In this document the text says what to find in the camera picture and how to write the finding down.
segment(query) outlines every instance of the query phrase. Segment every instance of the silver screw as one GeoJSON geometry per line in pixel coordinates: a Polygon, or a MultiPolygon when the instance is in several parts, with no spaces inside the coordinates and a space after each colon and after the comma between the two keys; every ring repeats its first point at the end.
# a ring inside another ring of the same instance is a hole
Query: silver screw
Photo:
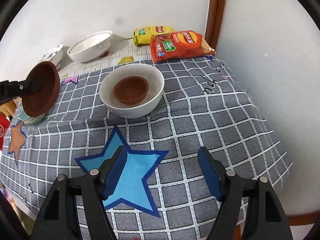
{"type": "Polygon", "coordinates": [[[94,176],[94,175],[97,175],[99,173],[99,170],[97,169],[93,169],[90,171],[90,175],[94,176]]]}
{"type": "Polygon", "coordinates": [[[227,170],[227,175],[233,177],[236,173],[232,170],[227,170]]]}
{"type": "Polygon", "coordinates": [[[62,181],[62,180],[64,180],[65,177],[66,177],[65,175],[60,174],[60,175],[57,177],[57,180],[58,180],[58,181],[62,181]]]}
{"type": "Polygon", "coordinates": [[[268,179],[266,177],[262,176],[262,177],[260,177],[260,181],[263,183],[267,183],[268,179]]]}

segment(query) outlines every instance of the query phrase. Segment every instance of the green label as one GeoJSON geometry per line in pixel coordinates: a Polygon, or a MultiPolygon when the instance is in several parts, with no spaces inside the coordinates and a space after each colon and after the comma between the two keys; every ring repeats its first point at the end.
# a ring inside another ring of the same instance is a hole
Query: green label
{"type": "Polygon", "coordinates": [[[163,41],[162,44],[166,52],[174,51],[176,49],[175,46],[172,44],[171,40],[163,41]]]}
{"type": "Polygon", "coordinates": [[[139,35],[145,35],[146,34],[144,29],[138,30],[138,33],[139,33],[139,35]]]}

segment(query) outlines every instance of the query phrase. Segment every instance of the blue gripper pad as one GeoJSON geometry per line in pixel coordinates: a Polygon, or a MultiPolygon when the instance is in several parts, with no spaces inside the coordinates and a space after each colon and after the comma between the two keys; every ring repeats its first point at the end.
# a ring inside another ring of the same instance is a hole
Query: blue gripper pad
{"type": "Polygon", "coordinates": [[[114,193],[120,176],[123,172],[124,166],[127,163],[127,159],[128,151],[126,147],[123,147],[108,176],[105,178],[104,196],[106,197],[106,199],[108,199],[108,197],[114,193]]]}
{"type": "Polygon", "coordinates": [[[222,201],[224,195],[220,191],[220,179],[213,166],[211,165],[208,157],[206,156],[204,152],[205,150],[208,151],[205,147],[201,147],[199,149],[198,163],[211,195],[214,196],[218,201],[222,201]]]}

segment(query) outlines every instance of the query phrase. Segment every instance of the wall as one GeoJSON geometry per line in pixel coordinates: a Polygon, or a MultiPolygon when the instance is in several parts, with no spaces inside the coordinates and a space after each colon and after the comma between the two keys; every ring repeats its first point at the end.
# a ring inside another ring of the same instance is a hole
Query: wall
{"type": "Polygon", "coordinates": [[[226,0],[225,60],[294,156],[287,214],[320,210],[320,31],[297,0],[226,0]]]}
{"type": "Polygon", "coordinates": [[[42,55],[102,30],[169,25],[204,34],[209,0],[29,0],[0,41],[0,80],[23,80],[42,55]]]}

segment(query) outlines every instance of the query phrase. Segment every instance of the printed table mat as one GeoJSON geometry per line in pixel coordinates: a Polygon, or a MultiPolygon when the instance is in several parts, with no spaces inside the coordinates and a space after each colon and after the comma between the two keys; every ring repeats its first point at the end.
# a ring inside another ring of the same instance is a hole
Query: printed table mat
{"type": "MultiPolygon", "coordinates": [[[[154,64],[165,78],[164,95],[147,116],[114,116],[99,97],[103,78],[113,68],[66,81],[54,107],[38,125],[22,126],[26,143],[18,160],[8,154],[12,129],[4,138],[0,180],[37,214],[58,174],[84,174],[75,158],[102,151],[114,125],[133,150],[169,150],[148,178],[160,218],[118,204],[107,215],[119,239],[200,239],[206,237],[220,203],[209,193],[197,151],[206,146],[212,157],[245,178],[266,176],[282,188],[292,165],[279,140],[236,81],[215,57],[171,59],[154,64]]],[[[21,106],[11,125],[19,123],[21,106]]],[[[243,198],[238,221],[245,219],[243,198]]],[[[82,200],[77,199],[84,239],[90,239],[82,200]]]]}

